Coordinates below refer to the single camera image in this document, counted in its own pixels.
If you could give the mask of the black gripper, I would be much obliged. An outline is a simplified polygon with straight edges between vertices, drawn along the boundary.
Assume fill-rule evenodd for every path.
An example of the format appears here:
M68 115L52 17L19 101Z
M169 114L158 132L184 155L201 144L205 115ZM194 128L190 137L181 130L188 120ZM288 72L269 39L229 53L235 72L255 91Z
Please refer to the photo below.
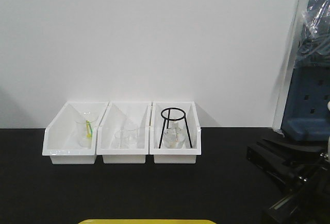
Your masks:
M322 146L294 145L262 139L247 147L246 159L288 192L262 212L262 223L329 223L329 155ZM285 160L317 160L298 176Z

